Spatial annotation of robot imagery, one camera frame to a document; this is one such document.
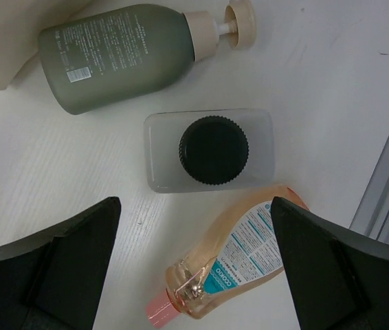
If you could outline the orange bottle pink cap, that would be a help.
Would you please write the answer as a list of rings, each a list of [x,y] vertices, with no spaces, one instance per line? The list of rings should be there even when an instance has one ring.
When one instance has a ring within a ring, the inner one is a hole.
[[[167,268],[164,291],[146,307],[156,329],[180,314],[201,319],[284,271],[271,219],[275,197],[307,207],[290,187],[277,185],[259,188],[225,209],[202,240]]]

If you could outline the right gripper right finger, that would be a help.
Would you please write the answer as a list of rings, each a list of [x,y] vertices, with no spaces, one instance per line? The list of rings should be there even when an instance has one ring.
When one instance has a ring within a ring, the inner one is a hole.
[[[274,198],[271,217],[301,329],[389,329],[389,245]]]

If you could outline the clear bottle black cap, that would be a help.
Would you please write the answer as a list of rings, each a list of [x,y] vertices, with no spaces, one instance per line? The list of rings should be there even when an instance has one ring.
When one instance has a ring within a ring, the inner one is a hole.
[[[157,193],[268,186],[273,122],[264,109],[156,113],[144,121],[144,154],[147,182]]]

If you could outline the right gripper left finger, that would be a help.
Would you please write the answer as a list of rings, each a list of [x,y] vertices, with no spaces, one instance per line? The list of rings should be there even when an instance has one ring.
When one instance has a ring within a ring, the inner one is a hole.
[[[0,246],[0,329],[92,329],[121,211],[108,197]]]

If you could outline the grey-green pump bottle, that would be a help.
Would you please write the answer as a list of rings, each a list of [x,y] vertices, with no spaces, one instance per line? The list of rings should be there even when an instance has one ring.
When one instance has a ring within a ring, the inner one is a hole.
[[[79,115],[172,85],[224,35],[235,49],[254,44],[250,1],[229,2],[222,23],[206,11],[130,5],[44,29],[38,52],[56,101]]]

